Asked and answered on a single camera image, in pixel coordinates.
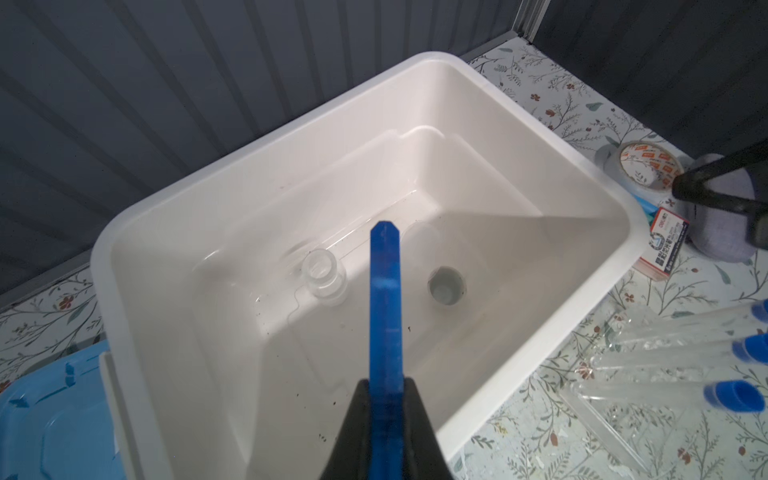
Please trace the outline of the white plastic storage bin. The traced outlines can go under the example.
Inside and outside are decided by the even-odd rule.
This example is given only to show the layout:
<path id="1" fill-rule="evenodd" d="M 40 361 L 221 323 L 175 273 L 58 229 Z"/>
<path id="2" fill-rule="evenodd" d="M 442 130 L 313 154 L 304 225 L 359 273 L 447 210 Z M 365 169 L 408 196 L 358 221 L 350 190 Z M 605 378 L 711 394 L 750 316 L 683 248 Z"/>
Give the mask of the white plastic storage bin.
<path id="1" fill-rule="evenodd" d="M 368 374 L 370 234 L 401 239 L 404 370 L 454 456 L 632 267 L 632 196 L 423 53 L 123 211 L 91 272 L 131 479 L 315 479 Z M 320 303 L 301 264 L 344 266 Z"/>

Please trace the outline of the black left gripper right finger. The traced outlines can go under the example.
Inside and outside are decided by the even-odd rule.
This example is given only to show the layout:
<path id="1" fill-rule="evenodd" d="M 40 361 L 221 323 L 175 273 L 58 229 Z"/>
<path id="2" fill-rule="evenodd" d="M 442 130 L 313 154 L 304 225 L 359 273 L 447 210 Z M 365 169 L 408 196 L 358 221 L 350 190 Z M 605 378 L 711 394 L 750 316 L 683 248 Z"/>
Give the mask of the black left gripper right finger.
<path id="1" fill-rule="evenodd" d="M 404 379 L 402 408 L 403 478 L 452 480 L 418 388 L 409 377 Z"/>

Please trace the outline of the blue plastic tweezers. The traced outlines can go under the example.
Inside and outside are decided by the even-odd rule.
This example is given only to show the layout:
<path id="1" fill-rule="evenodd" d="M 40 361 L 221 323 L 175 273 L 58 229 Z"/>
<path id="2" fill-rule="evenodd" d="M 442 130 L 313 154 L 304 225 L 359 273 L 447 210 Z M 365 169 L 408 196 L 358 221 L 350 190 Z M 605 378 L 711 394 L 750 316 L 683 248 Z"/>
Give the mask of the blue plastic tweezers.
<path id="1" fill-rule="evenodd" d="M 403 349 L 400 233 L 380 221 L 370 235 L 370 479 L 403 477 Z"/>

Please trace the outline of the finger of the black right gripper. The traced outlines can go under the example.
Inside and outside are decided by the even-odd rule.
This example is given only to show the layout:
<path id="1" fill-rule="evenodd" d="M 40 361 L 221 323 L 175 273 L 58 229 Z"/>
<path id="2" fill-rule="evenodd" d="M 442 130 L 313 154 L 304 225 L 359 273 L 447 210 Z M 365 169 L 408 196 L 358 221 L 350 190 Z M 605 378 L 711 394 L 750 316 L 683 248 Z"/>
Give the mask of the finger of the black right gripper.
<path id="1" fill-rule="evenodd" d="M 744 216 L 767 214 L 767 203 L 711 190 L 707 183 L 736 170 L 767 161 L 767 140 L 733 152 L 723 158 L 677 176 L 672 184 L 673 196 L 681 201 Z"/>

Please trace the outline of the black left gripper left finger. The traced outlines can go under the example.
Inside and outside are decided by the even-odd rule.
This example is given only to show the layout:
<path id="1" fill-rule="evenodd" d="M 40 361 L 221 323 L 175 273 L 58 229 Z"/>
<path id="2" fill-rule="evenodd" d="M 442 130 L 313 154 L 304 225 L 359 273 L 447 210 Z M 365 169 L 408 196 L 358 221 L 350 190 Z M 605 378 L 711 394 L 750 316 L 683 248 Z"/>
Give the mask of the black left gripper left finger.
<path id="1" fill-rule="evenodd" d="M 322 480 L 365 480 L 371 459 L 369 381 L 360 380 L 352 395 Z"/>

